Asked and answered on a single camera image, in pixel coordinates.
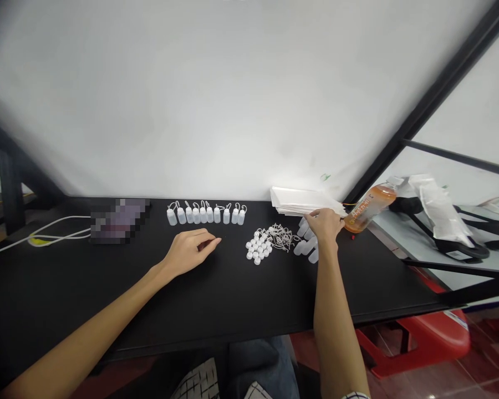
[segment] white plastic bag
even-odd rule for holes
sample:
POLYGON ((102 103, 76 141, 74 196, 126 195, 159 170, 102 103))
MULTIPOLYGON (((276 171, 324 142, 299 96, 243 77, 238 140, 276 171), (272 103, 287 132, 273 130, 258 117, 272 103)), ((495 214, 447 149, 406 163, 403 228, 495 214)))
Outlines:
POLYGON ((453 207, 449 194, 438 187, 430 174, 410 176, 408 183, 416 192, 432 223, 434 238, 460 242, 474 248, 468 238, 471 232, 453 207))

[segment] person's right hand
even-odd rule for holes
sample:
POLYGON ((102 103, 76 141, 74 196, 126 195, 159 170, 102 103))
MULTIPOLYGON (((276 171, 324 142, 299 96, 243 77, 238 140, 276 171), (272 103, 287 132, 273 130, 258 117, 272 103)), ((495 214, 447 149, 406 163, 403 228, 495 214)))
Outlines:
POLYGON ((179 233, 165 258, 152 270, 172 280, 202 263, 220 241, 221 238, 216 238, 204 228, 179 233))
POLYGON ((316 209, 304 215, 304 218, 309 223, 310 229, 316 235, 319 242, 336 242, 337 235, 345 224, 343 220, 340 220, 340 215, 337 215, 334 210, 329 208, 316 209))

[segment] white bottle cap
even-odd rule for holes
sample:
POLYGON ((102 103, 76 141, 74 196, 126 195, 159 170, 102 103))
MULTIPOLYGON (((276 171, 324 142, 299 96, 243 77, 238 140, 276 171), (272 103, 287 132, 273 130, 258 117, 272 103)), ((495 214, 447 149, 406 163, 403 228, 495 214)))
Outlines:
POLYGON ((405 179, 397 176, 390 176, 389 178, 386 179, 386 181, 395 186, 399 186, 405 181, 405 179))

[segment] plastic vial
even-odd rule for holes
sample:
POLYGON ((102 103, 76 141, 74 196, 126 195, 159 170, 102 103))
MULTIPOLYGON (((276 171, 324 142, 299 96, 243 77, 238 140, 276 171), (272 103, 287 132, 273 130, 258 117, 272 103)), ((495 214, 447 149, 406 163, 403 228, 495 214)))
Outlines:
POLYGON ((309 230, 309 224, 308 223, 303 223, 301 227, 298 230, 298 236, 302 237, 305 235, 305 233, 309 230))
POLYGON ((172 208, 168 208, 166 210, 166 217, 168 218, 168 222, 171 226, 175 226, 177 224, 176 214, 172 208))
POLYGON ((314 237, 314 233, 312 232, 311 229, 307 230, 307 232, 303 236, 303 238, 306 239, 307 241, 309 241, 312 237, 314 237))
POLYGON ((211 207, 207 207, 207 221, 209 223, 213 223, 215 221, 215 217, 212 214, 212 208, 211 207))
POLYGON ((402 183, 401 177, 390 176, 386 183, 370 188, 364 198, 344 218, 345 229, 354 234, 364 230, 379 212, 395 201, 398 186, 402 183))
POLYGON ((244 218, 246 217, 246 211, 243 209, 238 214, 238 225, 241 226, 244 224, 244 218))
POLYGON ((305 241, 305 240, 301 240, 300 242, 298 242, 298 244, 294 248, 294 255, 301 254, 301 251, 304 250, 305 247, 307 246, 306 244, 307 244, 307 241, 305 241))
POLYGON ((200 211, 198 211, 198 208, 194 208, 192 210, 192 217, 194 219, 194 223, 196 223, 196 224, 200 224, 201 223, 200 211))
POLYGON ((309 262, 316 263, 317 261, 318 261, 318 248, 316 248, 314 252, 309 256, 309 262))
POLYGON ((200 220, 202 223, 207 223, 207 212, 205 212, 205 207, 200 208, 200 220))
POLYGON ((315 245, 318 244, 318 239, 316 238, 316 236, 314 236, 313 238, 311 238, 308 242, 307 242, 307 245, 305 245, 305 248, 303 248, 303 250, 301 251, 301 253, 303 255, 308 255, 310 251, 312 251, 312 249, 314 248, 315 245))
POLYGON ((218 208, 218 207, 215 208, 214 216, 215 216, 215 223, 220 223, 220 220, 222 219, 220 217, 220 208, 218 208))
POLYGON ((192 217, 192 209, 187 207, 185 209, 185 214, 187 215, 187 222, 194 223, 194 218, 192 217))
POLYGON ((223 210, 223 223, 229 224, 229 209, 227 208, 223 210))
POLYGON ((233 216, 231 216, 231 223, 238 223, 238 208, 233 209, 233 216))

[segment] white cable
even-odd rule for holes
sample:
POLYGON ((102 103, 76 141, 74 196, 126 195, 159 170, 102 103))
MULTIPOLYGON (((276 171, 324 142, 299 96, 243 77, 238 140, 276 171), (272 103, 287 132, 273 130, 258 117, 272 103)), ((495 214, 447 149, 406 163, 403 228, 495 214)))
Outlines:
POLYGON ((62 220, 65 220, 65 219, 71 219, 71 218, 90 218, 90 216, 66 216, 64 218, 61 218, 61 219, 57 219, 56 221, 52 222, 52 223, 49 223, 47 224, 46 226, 44 227, 41 227, 40 229, 37 229, 35 230, 33 233, 31 233, 29 236, 17 241, 17 242, 14 242, 13 244, 10 244, 4 248, 1 248, 0 249, 0 252, 6 250, 6 249, 9 249, 11 247, 14 247, 15 245, 17 244, 20 244, 24 241, 28 241, 28 240, 31 240, 32 238, 55 238, 54 241, 51 241, 51 242, 48 242, 48 243, 44 243, 44 244, 40 244, 40 245, 36 245, 36 244, 33 244, 32 242, 28 241, 28 243, 32 246, 32 247, 47 247, 49 245, 52 245, 56 242, 59 242, 59 241, 62 241, 64 239, 79 239, 79 238, 88 238, 90 237, 90 234, 87 234, 85 236, 81 236, 81 237, 75 237, 75 235, 77 234, 81 234, 81 233, 86 233, 87 231, 90 231, 90 228, 88 229, 85 229, 85 230, 81 230, 81 231, 78 231, 78 232, 75 232, 75 233, 72 233, 72 234, 69 234, 68 236, 64 236, 64 237, 58 237, 58 236, 45 236, 45 235, 37 235, 36 233, 40 232, 41 230, 44 230, 46 229, 47 227, 53 225, 53 224, 56 224, 57 222, 60 222, 62 220))

